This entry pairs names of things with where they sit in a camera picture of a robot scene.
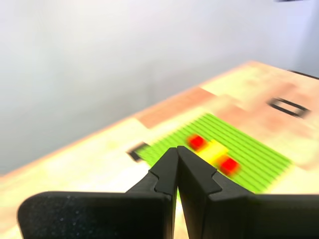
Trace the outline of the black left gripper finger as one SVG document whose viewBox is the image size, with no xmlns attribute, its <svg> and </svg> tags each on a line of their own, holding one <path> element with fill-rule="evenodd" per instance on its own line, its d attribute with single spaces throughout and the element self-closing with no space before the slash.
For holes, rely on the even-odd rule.
<svg viewBox="0 0 319 239">
<path fill-rule="evenodd" d="M 176 183 L 170 148 L 127 192 L 39 193 L 20 205 L 17 220 L 25 239 L 170 239 Z"/>
<path fill-rule="evenodd" d="M 191 239 L 316 239 L 317 195 L 255 194 L 180 146 L 178 189 Z"/>
</svg>

